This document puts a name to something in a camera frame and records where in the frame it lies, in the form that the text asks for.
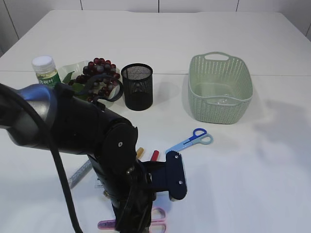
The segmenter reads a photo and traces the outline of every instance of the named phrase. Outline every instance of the bottle label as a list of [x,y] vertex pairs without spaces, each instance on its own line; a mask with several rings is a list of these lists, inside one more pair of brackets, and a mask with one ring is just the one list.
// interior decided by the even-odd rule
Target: bottle label
[[59,75],[56,73],[53,77],[50,78],[38,78],[40,84],[46,86],[54,87],[56,83],[60,83]]

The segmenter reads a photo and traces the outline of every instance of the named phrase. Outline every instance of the pink scissors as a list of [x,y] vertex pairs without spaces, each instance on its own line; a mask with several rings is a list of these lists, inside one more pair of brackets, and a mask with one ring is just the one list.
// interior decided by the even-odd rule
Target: pink scissors
[[[160,207],[155,207],[152,209],[151,214],[154,212],[159,212],[161,217],[151,219],[151,225],[150,225],[149,233],[152,233],[151,228],[154,226],[161,226],[162,227],[162,233],[165,233],[166,232],[166,213],[165,213],[165,210],[163,210]],[[115,220],[100,221],[97,224],[97,227],[99,230],[114,230],[115,226],[116,226]]]

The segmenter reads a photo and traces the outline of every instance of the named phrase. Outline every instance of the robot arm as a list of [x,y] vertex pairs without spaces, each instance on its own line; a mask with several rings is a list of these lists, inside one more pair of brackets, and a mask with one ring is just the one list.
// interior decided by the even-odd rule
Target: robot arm
[[[54,90],[34,84],[15,91],[44,120],[59,151],[88,155],[111,198],[117,231],[139,233],[149,227],[156,192],[168,191],[172,200],[185,197],[180,154],[167,153],[166,162],[137,160],[137,128],[104,104],[80,100],[61,83]],[[32,118],[5,96],[0,96],[0,128],[19,146],[49,150]]]

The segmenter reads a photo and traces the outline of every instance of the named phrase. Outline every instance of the scissors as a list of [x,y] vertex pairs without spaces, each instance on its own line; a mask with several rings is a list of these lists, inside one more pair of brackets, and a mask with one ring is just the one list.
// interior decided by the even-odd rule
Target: scissors
[[[201,131],[202,133],[200,135],[196,135],[196,132],[198,132],[198,131]],[[202,139],[205,137],[209,137],[210,140],[209,141],[202,141]],[[192,137],[190,137],[187,140],[185,140],[181,143],[178,143],[177,145],[167,149],[165,151],[165,153],[168,153],[172,150],[179,152],[179,151],[181,151],[187,147],[193,146],[194,144],[197,144],[197,143],[208,145],[208,144],[211,144],[213,142],[213,140],[214,140],[213,136],[210,135],[209,133],[207,133],[207,131],[205,129],[197,128],[197,129],[193,130],[193,136]]]
[[[151,228],[155,226],[161,226],[162,227],[162,232],[166,232],[166,213],[165,210],[163,210],[160,207],[155,207],[152,208],[151,215],[152,213],[158,212],[160,214],[160,218],[152,218],[151,219],[151,225],[149,228],[149,233],[151,232]],[[114,230],[116,226],[116,221],[115,220],[106,220],[106,221],[100,221],[97,224],[97,227],[99,230]]]

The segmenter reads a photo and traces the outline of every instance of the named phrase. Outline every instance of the bunch of grapes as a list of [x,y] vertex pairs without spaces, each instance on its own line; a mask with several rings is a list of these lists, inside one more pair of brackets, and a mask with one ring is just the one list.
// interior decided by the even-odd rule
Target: bunch of grapes
[[[115,79],[120,78],[120,74],[116,72],[116,65],[111,64],[111,61],[106,60],[104,58],[94,58],[92,62],[89,62],[87,66],[83,67],[83,74],[78,75],[75,80],[70,80],[68,85],[73,85],[74,83],[86,84],[87,81],[94,75],[97,74],[107,74]],[[102,96],[108,98],[111,91],[118,83],[109,78],[104,78],[103,83],[94,83],[94,88],[101,87],[97,93],[94,93],[94,90],[89,92],[89,96],[87,101],[93,101],[95,96]]]

